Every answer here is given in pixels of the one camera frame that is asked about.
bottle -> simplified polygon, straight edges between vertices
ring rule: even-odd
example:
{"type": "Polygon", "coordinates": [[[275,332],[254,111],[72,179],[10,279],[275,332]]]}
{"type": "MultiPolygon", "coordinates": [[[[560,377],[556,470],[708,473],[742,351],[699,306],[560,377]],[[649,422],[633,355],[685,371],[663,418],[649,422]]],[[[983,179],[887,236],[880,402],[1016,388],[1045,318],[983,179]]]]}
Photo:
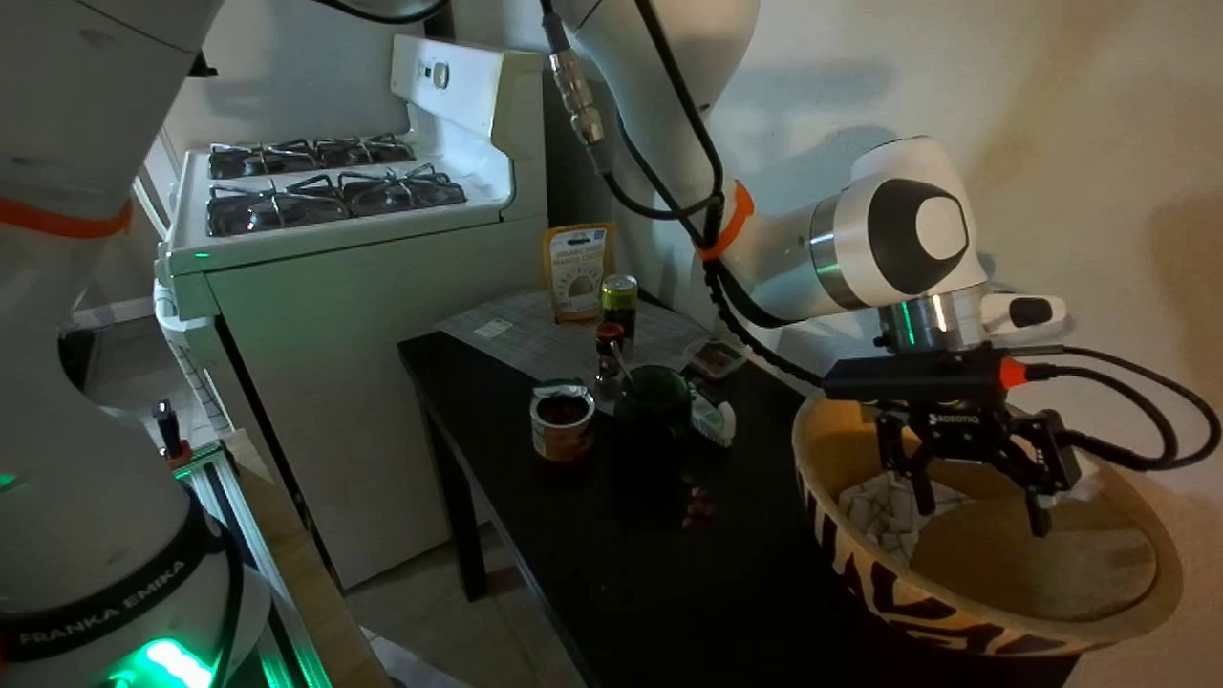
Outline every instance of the bottle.
{"type": "Polygon", "coordinates": [[[633,349],[639,324],[639,279],[607,277],[600,287],[600,328],[594,328],[594,390],[614,397],[619,374],[633,349]]]}

cup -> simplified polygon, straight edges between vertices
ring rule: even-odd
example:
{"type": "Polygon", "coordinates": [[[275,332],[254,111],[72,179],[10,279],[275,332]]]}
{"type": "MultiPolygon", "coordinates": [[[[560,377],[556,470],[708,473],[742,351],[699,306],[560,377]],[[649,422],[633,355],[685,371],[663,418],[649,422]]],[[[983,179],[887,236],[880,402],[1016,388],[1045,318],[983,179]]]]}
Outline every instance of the cup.
{"type": "Polygon", "coordinates": [[[531,442],[547,464],[578,464],[588,442],[588,422],[594,418],[594,397],[578,381],[533,388],[531,397],[531,442]]]}

table leg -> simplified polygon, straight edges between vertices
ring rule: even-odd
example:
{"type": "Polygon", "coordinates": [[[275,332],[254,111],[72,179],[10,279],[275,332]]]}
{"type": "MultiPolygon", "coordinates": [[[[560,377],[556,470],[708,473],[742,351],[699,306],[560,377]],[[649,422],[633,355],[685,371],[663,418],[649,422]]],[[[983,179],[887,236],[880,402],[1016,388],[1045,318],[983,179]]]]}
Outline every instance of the table leg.
{"type": "Polygon", "coordinates": [[[484,569],[484,552],[482,552],[482,533],[473,525],[473,502],[466,473],[448,442],[448,435],[436,428],[436,422],[425,414],[428,442],[430,442],[430,464],[444,487],[444,510],[452,525],[452,546],[459,560],[459,585],[466,599],[479,599],[490,594],[490,569],[484,569]]]}

cable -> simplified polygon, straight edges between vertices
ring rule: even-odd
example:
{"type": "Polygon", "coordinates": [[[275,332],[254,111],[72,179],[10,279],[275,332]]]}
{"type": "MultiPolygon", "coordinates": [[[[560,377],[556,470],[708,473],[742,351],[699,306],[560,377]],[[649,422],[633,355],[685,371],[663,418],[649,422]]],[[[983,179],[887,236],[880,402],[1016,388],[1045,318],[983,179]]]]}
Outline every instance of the cable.
{"type": "Polygon", "coordinates": [[[699,118],[699,106],[696,106],[696,100],[691,100],[691,91],[686,91],[686,79],[685,79],[685,72],[680,72],[680,61],[675,61],[675,55],[671,55],[662,22],[656,22],[653,0],[639,0],[639,17],[642,17],[645,36],[649,36],[649,42],[653,42],[653,55],[656,55],[656,61],[662,61],[662,72],[663,72],[663,79],[671,83],[671,91],[675,91],[675,100],[680,100],[680,111],[685,111],[685,118],[686,118],[686,132],[696,135],[696,142],[699,142],[699,148],[701,148],[701,158],[708,158],[708,165],[709,165],[709,174],[715,174],[708,202],[709,202],[709,200],[721,200],[721,158],[719,158],[719,144],[715,144],[709,132],[708,132],[701,118],[699,118]]]}
{"type": "Polygon", "coordinates": [[[656,211],[656,208],[645,208],[645,202],[631,200],[631,195],[614,183],[610,174],[603,174],[603,183],[607,183],[607,193],[614,195],[619,208],[626,208],[626,211],[633,211],[633,214],[642,214],[642,219],[662,219],[662,222],[685,222],[685,219],[691,219],[691,214],[699,214],[699,211],[715,211],[715,208],[721,202],[719,195],[708,195],[708,200],[699,200],[699,202],[691,202],[691,208],[656,211]]]}
{"type": "Polygon", "coordinates": [[[317,0],[317,3],[324,3],[324,7],[331,7],[331,12],[342,12],[342,17],[354,17],[354,19],[365,19],[365,22],[425,22],[425,19],[430,19],[436,12],[444,12],[452,0],[436,0],[436,3],[428,3],[425,12],[408,12],[408,17],[379,17],[379,12],[350,7],[350,3],[342,3],[342,0],[317,0]]]}
{"type": "Polygon", "coordinates": [[[233,535],[222,528],[222,552],[224,552],[224,572],[228,572],[228,590],[224,590],[224,612],[222,612],[222,632],[216,632],[216,662],[212,662],[212,676],[224,683],[224,673],[233,667],[233,645],[236,645],[236,612],[239,612],[239,598],[244,598],[244,572],[239,572],[239,555],[233,535]]]}
{"type": "Polygon", "coordinates": [[[1093,455],[1103,458],[1103,464],[1118,464],[1118,468],[1128,468],[1128,470],[1180,470],[1180,468],[1192,468],[1192,464],[1207,458],[1207,455],[1220,446],[1220,435],[1223,435],[1220,414],[1216,414],[1200,394],[1192,394],[1189,388],[1180,388],[1180,381],[1173,381],[1173,377],[1166,377],[1166,374],[1159,374],[1159,371],[1149,371],[1149,369],[1140,369],[1140,363],[1131,363],[1131,361],[1118,361],[1118,355],[1107,355],[1107,351],[1098,351],[1098,349],[1072,349],[1072,346],[1014,349],[1009,355],[1081,355],[1081,361],[1099,361],[1099,363],[1124,369],[1124,371],[1131,371],[1131,374],[1140,374],[1140,377],[1145,377],[1145,381],[1159,381],[1160,390],[1184,397],[1184,402],[1207,422],[1203,442],[1200,442],[1197,451],[1189,451],[1189,455],[1178,455],[1178,428],[1173,428],[1173,425],[1166,422],[1166,414],[1160,414],[1149,397],[1144,397],[1133,388],[1128,388],[1128,381],[1118,381],[1118,377],[1113,377],[1113,374],[1103,374],[1103,371],[1093,371],[1093,369],[1059,369],[1059,363],[1037,363],[1037,369],[1026,369],[1026,374],[1030,374],[1037,381],[1038,381],[1038,377],[1059,377],[1059,374],[1065,374],[1065,377],[1093,377],[1093,381],[1114,390],[1118,397],[1128,397],[1131,407],[1140,407],[1140,409],[1145,414],[1145,422],[1149,422],[1149,425],[1159,428],[1159,435],[1160,435],[1160,455],[1155,455],[1155,458],[1149,458],[1149,455],[1140,455],[1140,451],[1128,451],[1128,446],[1114,446],[1114,442],[1107,442],[1107,439],[1099,439],[1099,435],[1090,435],[1090,431],[1072,431],[1072,428],[1065,431],[1071,442],[1093,451],[1093,455]]]}
{"type": "MultiPolygon", "coordinates": [[[[656,179],[653,165],[645,158],[639,158],[645,179],[653,183],[653,193],[662,195],[662,202],[675,208],[671,193],[656,179]]],[[[691,244],[699,244],[699,228],[691,225],[691,219],[680,219],[680,225],[686,228],[691,244]]],[[[719,323],[746,346],[754,349],[765,363],[808,381],[808,388],[823,388],[823,377],[782,355],[774,355],[772,349],[765,349],[742,323],[737,323],[737,310],[747,315],[747,323],[758,324],[782,324],[774,323],[772,315],[765,315],[742,287],[737,279],[728,277],[728,269],[721,259],[699,259],[701,269],[701,282],[709,291],[709,302],[719,310],[719,323]]]]}
{"type": "Polygon", "coordinates": [[[164,46],[164,50],[184,55],[184,56],[189,55],[189,50],[175,46],[173,40],[161,40],[161,36],[154,36],[154,30],[141,30],[136,22],[124,22],[123,17],[112,17],[112,12],[103,12],[103,7],[95,7],[95,3],[89,3],[89,0],[76,0],[76,3],[89,7],[90,17],[114,22],[114,27],[146,40],[146,42],[154,42],[154,46],[164,46]]]}

black table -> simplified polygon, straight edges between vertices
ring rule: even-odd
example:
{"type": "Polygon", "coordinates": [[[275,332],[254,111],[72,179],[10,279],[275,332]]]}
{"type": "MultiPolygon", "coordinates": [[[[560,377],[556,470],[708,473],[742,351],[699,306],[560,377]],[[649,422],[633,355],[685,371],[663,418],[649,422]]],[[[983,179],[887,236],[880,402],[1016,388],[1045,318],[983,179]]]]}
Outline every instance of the black table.
{"type": "Polygon", "coordinates": [[[715,518],[656,521],[614,491],[610,442],[586,470],[531,451],[531,377],[444,338],[400,346],[416,381],[466,598],[490,590],[471,487],[588,683],[1063,683],[1072,662],[973,662],[871,618],[808,543],[792,468],[800,394],[758,369],[715,381],[737,409],[701,468],[715,518]]]}

